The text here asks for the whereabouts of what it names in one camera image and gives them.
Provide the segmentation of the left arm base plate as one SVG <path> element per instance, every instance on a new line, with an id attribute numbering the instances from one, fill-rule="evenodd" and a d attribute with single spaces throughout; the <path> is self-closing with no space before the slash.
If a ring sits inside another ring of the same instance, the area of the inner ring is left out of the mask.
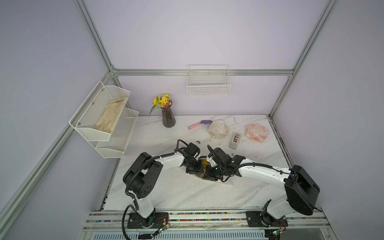
<path id="1" fill-rule="evenodd" d="M 127 229 L 159 229 L 168 220 L 169 213 L 166 212 L 152 213 L 148 218 L 132 212 L 129 214 L 126 227 Z"/>

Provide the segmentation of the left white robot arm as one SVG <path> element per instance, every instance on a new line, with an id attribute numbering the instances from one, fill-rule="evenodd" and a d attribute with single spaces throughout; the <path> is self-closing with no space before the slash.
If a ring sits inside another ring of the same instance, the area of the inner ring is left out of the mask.
<path id="1" fill-rule="evenodd" d="M 186 144 L 168 154 L 151 156 L 141 153 L 123 177 L 125 194 L 134 201 L 136 212 L 147 219 L 155 213 L 151 192 L 162 170 L 184 167 L 187 174 L 199 174 L 203 170 L 203 163 L 198 160 L 200 149 L 193 143 Z"/>

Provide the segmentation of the dark yellow patterned plate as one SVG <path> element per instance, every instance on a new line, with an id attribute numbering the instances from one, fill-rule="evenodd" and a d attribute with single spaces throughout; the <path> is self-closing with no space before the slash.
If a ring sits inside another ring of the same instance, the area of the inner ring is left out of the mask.
<path id="1" fill-rule="evenodd" d="M 197 175 L 197 177 L 199 177 L 199 178 L 203 178 L 203 175 L 204 175 L 205 172 L 206 172 L 207 166 L 210 166 L 210 167 L 211 167 L 211 163 L 208 162 L 206 156 L 201 156 L 201 157 L 199 157 L 199 158 L 198 158 L 198 161 L 200 161 L 200 162 L 202 163 L 202 170 L 201 170 L 200 173 Z"/>

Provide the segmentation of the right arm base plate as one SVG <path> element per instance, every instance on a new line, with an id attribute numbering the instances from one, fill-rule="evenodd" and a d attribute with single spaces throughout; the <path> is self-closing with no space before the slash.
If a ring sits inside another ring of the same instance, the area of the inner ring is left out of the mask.
<path id="1" fill-rule="evenodd" d="M 288 225 L 287 219 L 282 217 L 274 219 L 268 213 L 262 211 L 247 211 L 246 220 L 249 227 L 286 227 Z"/>

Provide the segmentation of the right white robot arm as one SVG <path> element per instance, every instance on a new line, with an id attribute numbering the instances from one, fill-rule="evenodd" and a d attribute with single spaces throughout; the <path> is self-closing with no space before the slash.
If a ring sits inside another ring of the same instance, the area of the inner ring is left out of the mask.
<path id="1" fill-rule="evenodd" d="M 256 179 L 271 184 L 285 193 L 277 199 L 268 200 L 260 213 L 264 223 L 276 222 L 282 217 L 297 212 L 311 216 L 316 208 L 320 187 L 309 176 L 303 167 L 294 165 L 291 168 L 274 167 L 257 163 L 244 156 L 230 157 L 221 148 L 208 146 L 208 159 L 214 162 L 208 166 L 205 180 L 227 182 L 237 176 Z"/>

